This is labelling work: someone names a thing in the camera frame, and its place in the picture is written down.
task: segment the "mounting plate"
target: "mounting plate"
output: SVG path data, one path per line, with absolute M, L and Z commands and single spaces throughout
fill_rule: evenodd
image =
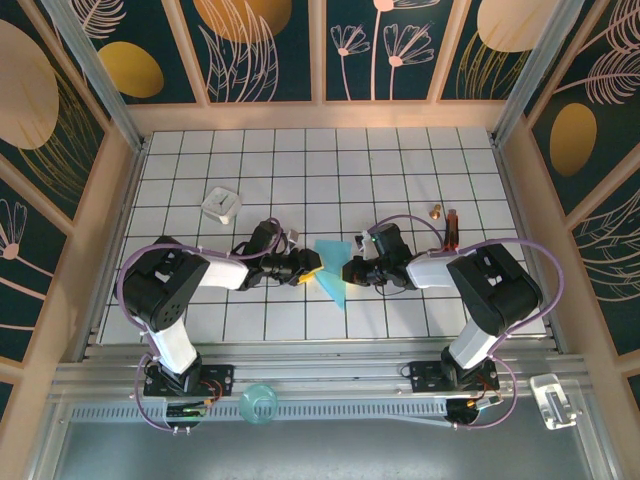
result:
M 446 377 L 440 361 L 410 362 L 408 367 L 407 378 L 411 380 L 413 393 L 482 392 L 484 384 L 479 377 L 484 378 L 491 390 L 500 390 L 496 366 L 490 361 L 484 362 L 482 368 L 474 372 L 472 381 L 464 382 L 457 387 Z
M 213 380 L 217 381 L 223 387 L 222 396 L 231 395 L 233 388 L 233 373 L 235 367 L 233 365 L 203 365 L 200 370 L 200 382 L 209 382 L 213 387 L 217 387 Z M 200 383 L 193 392 L 182 393 L 178 395 L 174 390 L 167 386 L 162 375 L 158 373 L 158 367 L 152 365 L 147 370 L 147 379 L 144 385 L 145 397 L 210 397 L 211 390 L 203 383 Z

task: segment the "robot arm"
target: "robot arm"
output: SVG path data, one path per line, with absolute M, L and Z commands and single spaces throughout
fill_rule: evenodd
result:
M 279 234 L 269 221 L 261 222 L 251 239 L 238 245 L 242 255 L 264 251 Z M 127 271 L 123 283 L 125 307 L 144 322 L 149 343 L 159 353 L 158 370 L 173 391 L 188 394 L 200 381 L 202 359 L 189 341 L 184 312 L 200 286 L 248 290 L 265 277 L 295 286 L 310 279 L 322 268 L 312 250 L 287 248 L 288 253 L 272 252 L 249 260 L 207 257 L 179 248 L 171 237 L 160 237 L 156 244 L 176 244 L 176 249 L 153 250 L 142 255 Z

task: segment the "black cable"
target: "black cable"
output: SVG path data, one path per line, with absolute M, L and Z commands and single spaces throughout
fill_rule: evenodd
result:
M 384 293 L 384 292 L 381 292 L 381 291 L 379 290 L 380 285 L 374 285 L 374 287 L 373 287 L 373 288 L 375 288 L 376 293 L 377 293 L 378 295 L 380 295 L 381 297 L 393 297 L 394 295 L 400 295 L 401 293 L 404 293 L 404 292 L 406 292 L 406 291 L 407 291 L 407 289 L 406 289 L 406 287 L 405 287 L 405 288 L 403 288 L 402 290 L 400 290 L 399 292 L 395 292 L 395 293 Z

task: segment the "leaf illustration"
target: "leaf illustration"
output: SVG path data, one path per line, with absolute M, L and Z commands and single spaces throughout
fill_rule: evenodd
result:
M 605 53 L 593 64 L 587 78 L 557 88 L 553 93 L 583 84 L 591 102 L 623 105 L 640 87 L 640 49 Z
M 127 14 L 124 0 L 71 0 L 71 6 L 89 38 L 109 38 Z

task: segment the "floral line drawing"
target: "floral line drawing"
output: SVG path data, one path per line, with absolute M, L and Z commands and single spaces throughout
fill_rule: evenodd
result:
M 575 235 L 596 298 L 640 298 L 640 190 L 620 207 L 585 219 Z
M 265 92 L 271 101 L 278 88 L 278 51 L 271 28 L 256 18 L 245 2 L 247 25 L 230 0 L 221 0 L 224 13 L 212 0 L 202 2 L 207 22 L 215 32 L 211 36 L 202 26 L 200 32 L 209 51 L 206 87 L 215 102 L 255 102 Z M 224 19 L 230 20 L 227 25 Z M 239 38 L 231 41 L 224 38 Z
M 373 28 L 373 48 L 371 53 L 371 100 L 376 99 L 376 54 L 378 53 L 378 35 L 380 32 L 380 20 L 383 12 L 412 8 L 431 7 L 440 3 L 440 0 L 373 0 L 373 5 L 378 11 Z
M 606 36 L 611 50 L 595 61 L 587 78 L 556 88 L 556 93 L 584 85 L 591 103 L 623 105 L 640 87 L 640 0 L 618 0 L 609 26 L 578 52 Z
M 371 49 L 371 44 L 369 42 L 365 42 L 366 34 L 362 30 L 362 25 L 357 27 L 349 25 L 344 28 L 344 31 L 340 25 L 331 27 L 331 38 L 333 39 L 333 44 L 338 50 L 338 55 L 340 55 L 344 91 L 347 95 L 347 100 L 351 100 L 349 83 L 347 82 L 347 71 L 344 66 L 344 57 L 367 52 Z
M 18 260 L 39 273 L 53 277 L 51 272 L 32 264 L 20 256 L 20 242 L 22 241 L 26 225 L 27 207 L 20 202 L 15 202 L 12 212 L 9 207 L 9 202 L 4 198 L 0 199 L 0 260 Z M 45 295 L 42 293 L 18 285 L 6 278 L 0 277 L 0 283 L 39 300 L 45 299 Z
M 427 48 L 431 43 L 429 27 L 408 25 L 398 36 L 398 24 L 384 27 L 384 44 L 391 65 L 391 79 L 389 80 L 389 100 L 393 100 L 393 81 L 396 68 L 405 65 L 416 65 L 433 60 L 433 48 Z

